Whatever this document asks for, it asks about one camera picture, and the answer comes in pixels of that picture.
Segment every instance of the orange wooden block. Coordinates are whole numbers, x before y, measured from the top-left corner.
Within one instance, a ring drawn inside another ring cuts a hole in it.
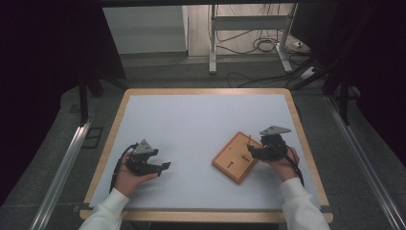
[[[212,164],[237,184],[241,183],[248,172],[258,162],[251,156],[247,145],[261,148],[262,145],[250,136],[238,132],[212,160]]]

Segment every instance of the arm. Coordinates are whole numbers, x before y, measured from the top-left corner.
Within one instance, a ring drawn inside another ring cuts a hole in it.
[[[299,163],[295,149],[289,149],[288,155]],[[281,192],[284,197],[282,210],[286,217],[287,229],[329,229],[323,214],[314,204],[313,195],[302,186],[290,164],[285,159],[263,162],[270,165],[282,181]]]
[[[141,183],[158,176],[157,173],[143,176],[131,173],[124,164],[129,154],[123,157],[114,189],[104,202],[93,209],[93,214],[81,225],[80,230],[120,229],[123,221],[122,211],[131,194]]]

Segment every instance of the hand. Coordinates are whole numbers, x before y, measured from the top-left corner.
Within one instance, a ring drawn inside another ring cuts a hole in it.
[[[287,155],[295,161],[297,164],[299,164],[299,156],[298,153],[296,152],[295,148],[287,148]],[[274,170],[275,174],[281,179],[282,182],[295,178],[297,175],[295,171],[293,170],[292,166],[287,162],[286,159],[281,159],[279,161],[267,161],[267,160],[262,160],[262,162],[270,165],[272,169]]]
[[[122,164],[119,168],[119,172],[117,173],[116,184],[114,185],[116,190],[127,197],[130,197],[141,183],[158,177],[158,173],[142,176],[133,174],[125,165],[125,161],[130,154],[131,152],[128,152],[123,157]]]

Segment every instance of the person's left hand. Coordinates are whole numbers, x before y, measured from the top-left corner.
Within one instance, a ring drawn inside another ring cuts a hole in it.
[[[158,177],[158,173],[146,174],[142,176],[133,174],[125,165],[125,161],[130,154],[131,152],[128,152],[123,157],[122,164],[119,168],[119,172],[117,173],[116,184],[114,185],[116,190],[127,197],[130,197],[141,183]]]

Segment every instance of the metal rail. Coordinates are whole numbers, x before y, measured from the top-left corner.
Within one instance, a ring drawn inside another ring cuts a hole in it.
[[[400,214],[394,201],[391,198],[391,195],[388,193],[385,186],[379,179],[376,171],[373,169],[373,166],[368,159],[367,154],[358,143],[350,126],[347,126],[341,119],[340,114],[338,113],[339,108],[337,103],[335,102],[335,99],[333,98],[333,96],[325,96],[325,99],[327,101],[327,104],[330,106],[331,113],[333,114],[338,126],[340,127],[341,132],[346,138],[346,141],[349,144],[351,151],[354,154],[359,167],[361,168],[361,171],[367,178],[367,181],[370,184],[370,187],[376,199],[378,200],[383,212],[385,213],[389,223],[392,225],[393,229],[405,230],[406,225],[404,217]]]
[[[56,172],[54,180],[52,181],[47,194],[42,200],[34,220],[30,226],[30,229],[45,229],[48,221],[53,213],[57,200],[65,186],[66,179],[68,178],[70,171],[75,163],[76,157],[80,151],[80,147],[83,144],[86,133],[92,124],[93,117],[97,107],[97,99],[93,98],[89,104],[89,117],[87,122],[83,126],[79,126],[72,142],[65,153],[65,156],[60,163],[60,166]]]

